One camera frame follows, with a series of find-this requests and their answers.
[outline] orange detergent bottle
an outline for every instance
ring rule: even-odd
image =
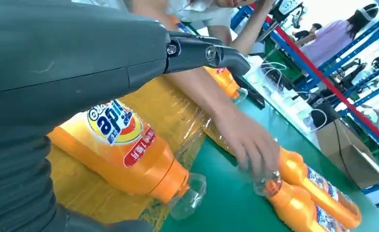
[[[281,147],[279,172],[284,181],[306,189],[313,202],[345,228],[354,229],[359,226],[362,215],[357,205],[323,176],[308,167],[301,155]]]
[[[49,137],[112,186],[168,203],[176,219],[192,214],[205,194],[205,177],[183,168],[164,139],[118,100],[76,114]]]
[[[246,90],[239,87],[228,69],[212,69],[209,67],[204,68],[214,78],[219,87],[224,90],[228,97],[232,99],[237,99],[240,96],[243,98],[246,97],[247,93],[244,93]]]
[[[264,194],[278,217],[295,232],[347,232],[302,187],[281,180],[268,180]]]
[[[187,28],[187,26],[175,16],[170,15],[170,19],[172,23],[178,27],[179,31],[194,35],[194,32]],[[248,91],[244,88],[240,88],[227,68],[213,69],[206,66],[204,68],[214,78],[219,87],[224,90],[227,96],[235,100],[235,103],[247,97]]]

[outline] printed logo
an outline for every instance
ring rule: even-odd
[[[118,100],[94,106],[88,111],[87,120],[96,135],[110,145],[132,142],[143,130],[140,119]]]
[[[140,140],[131,148],[124,157],[124,165],[128,168],[133,166],[145,153],[155,140],[155,132],[152,128],[148,128]]]

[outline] cardboard box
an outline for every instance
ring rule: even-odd
[[[316,132],[322,153],[336,165],[347,176],[351,176],[361,189],[373,186],[379,183],[379,173],[360,155],[356,149],[366,153],[373,161],[376,162],[370,150],[358,139],[358,137],[340,120],[335,120],[338,134],[334,123],[329,123]],[[339,135],[340,148],[342,157],[339,152]]]

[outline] white cable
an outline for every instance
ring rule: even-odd
[[[275,68],[275,67],[263,67],[263,68],[261,68],[262,71],[268,69],[268,70],[264,73],[264,77],[263,77],[263,80],[262,80],[261,84],[263,84],[263,83],[266,81],[267,75],[268,75],[268,73],[269,73],[270,71],[276,70],[276,72],[279,74],[279,80],[278,80],[278,83],[277,83],[277,91],[278,91],[278,93],[280,94],[280,92],[279,92],[279,85],[280,85],[280,81],[282,80],[282,72],[281,72],[281,70],[286,70],[287,67],[286,67],[284,64],[281,64],[281,63],[278,63],[278,62],[262,63],[261,66],[264,65],[264,64],[265,64],[265,65],[277,64],[277,65],[279,65],[279,66],[282,67],[282,69],[278,69],[278,68]],[[258,83],[258,82],[255,82],[255,83],[254,83],[254,82],[251,82],[250,80],[248,80],[248,81],[249,81],[251,84],[257,84],[257,83]],[[299,93],[307,94],[307,95],[308,95],[308,98],[307,98],[307,100],[306,100],[305,102],[307,102],[307,101],[310,99],[309,95],[312,94],[312,93],[310,93],[310,92],[305,92],[305,91],[299,91],[299,92],[296,92],[296,93],[297,93],[297,94],[299,94]],[[318,130],[321,129],[323,126],[325,126],[326,123],[327,123],[327,121],[328,121],[328,117],[327,117],[327,115],[326,115],[326,113],[325,113],[324,111],[322,111],[322,110],[320,110],[320,109],[312,109],[309,113],[312,113],[313,111],[321,112],[321,113],[323,114],[323,116],[325,116],[325,121],[324,121],[324,123],[323,123],[321,126],[315,128],[315,129],[313,129],[313,130],[305,131],[306,133],[310,133],[310,132],[318,131]]]
[[[313,129],[313,130],[306,131],[307,133],[308,133],[308,132],[315,132],[315,131],[321,129],[321,128],[322,128],[324,125],[326,125],[326,123],[328,122],[328,116],[326,115],[326,113],[325,113],[323,110],[320,110],[320,109],[312,109],[312,110],[310,111],[310,113],[313,112],[313,111],[319,111],[319,112],[321,112],[321,113],[323,114],[323,116],[325,116],[325,122],[324,122],[322,125],[320,125],[319,127],[315,128],[315,129]]]

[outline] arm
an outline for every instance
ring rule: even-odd
[[[168,30],[177,30],[177,26],[165,13],[167,0],[133,0],[131,2],[133,13],[154,18]],[[224,109],[234,108],[232,101],[204,68],[166,76],[212,117],[222,114]]]
[[[366,105],[366,104],[363,104],[362,107],[367,108],[367,109],[373,109],[373,111],[376,113],[376,116],[378,117],[378,119],[376,121],[376,125],[378,126],[379,125],[379,109],[374,109],[373,107]]]
[[[309,34],[308,36],[304,37],[303,39],[299,40],[298,42],[296,42],[296,46],[300,47],[304,44],[307,44],[308,42],[310,41],[313,41],[316,39],[316,34]]]
[[[232,41],[230,29],[227,26],[209,26],[209,36],[222,40],[226,45],[235,48],[244,56],[247,56],[258,38],[273,3],[274,0],[259,1],[251,18],[234,41]]]
[[[160,21],[167,29],[176,30],[165,13],[167,0],[133,0],[133,13]],[[203,108],[212,118],[218,131],[234,151],[240,167],[259,175],[262,163],[268,170],[276,170],[279,146],[258,123],[238,110],[204,68],[166,75],[187,96]]]

